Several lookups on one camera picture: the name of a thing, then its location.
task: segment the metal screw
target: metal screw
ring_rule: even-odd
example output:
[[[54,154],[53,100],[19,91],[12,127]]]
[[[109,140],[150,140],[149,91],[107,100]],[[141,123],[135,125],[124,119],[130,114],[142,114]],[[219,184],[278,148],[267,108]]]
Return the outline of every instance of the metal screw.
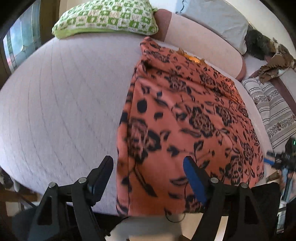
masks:
[[[49,188],[53,188],[55,185],[56,185],[55,182],[51,182],[51,183],[48,184],[48,187],[49,187]]]
[[[85,183],[86,182],[86,177],[81,177],[78,180],[79,183]]]
[[[218,180],[218,178],[216,178],[216,177],[212,177],[212,178],[211,178],[211,182],[212,182],[212,183],[218,183],[219,180]]]
[[[242,188],[248,188],[248,184],[246,184],[246,183],[241,183],[241,187],[242,187]]]

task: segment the floor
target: floor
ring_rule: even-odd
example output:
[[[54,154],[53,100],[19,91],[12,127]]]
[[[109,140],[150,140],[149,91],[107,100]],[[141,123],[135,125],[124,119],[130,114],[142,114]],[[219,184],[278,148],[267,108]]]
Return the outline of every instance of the floor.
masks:
[[[61,0],[60,15],[67,9],[88,0]],[[175,12],[177,2],[181,0],[150,0],[153,7],[164,8]],[[296,57],[296,51],[288,32],[277,19],[259,0],[226,0],[237,8],[254,27],[269,38],[276,38],[285,45],[290,53]],[[134,240],[177,240],[182,234],[191,239],[202,214],[186,214],[180,223],[169,222],[165,217],[128,218],[119,224],[107,241]],[[174,221],[181,220],[183,215],[170,217]],[[222,240],[227,224],[227,217],[222,217],[215,240]]]

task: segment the orange cloth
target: orange cloth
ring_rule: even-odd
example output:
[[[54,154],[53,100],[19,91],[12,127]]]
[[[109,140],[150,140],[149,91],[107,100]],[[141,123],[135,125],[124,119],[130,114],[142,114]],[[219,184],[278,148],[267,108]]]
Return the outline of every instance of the orange cloth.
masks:
[[[234,82],[150,37],[140,46],[118,127],[118,213],[198,211],[183,171],[187,155],[211,177],[253,187],[263,155]]]

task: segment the black wire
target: black wire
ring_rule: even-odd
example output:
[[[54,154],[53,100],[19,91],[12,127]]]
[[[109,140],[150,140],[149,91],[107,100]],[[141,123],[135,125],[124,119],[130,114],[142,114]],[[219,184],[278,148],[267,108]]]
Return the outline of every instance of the black wire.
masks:
[[[169,220],[167,214],[165,214],[166,219],[168,221],[170,221],[171,223],[180,223],[180,222],[182,222],[185,219],[185,216],[186,216],[186,213],[184,213],[184,216],[183,216],[183,218],[181,220],[179,220],[179,221],[171,221],[171,220]]]

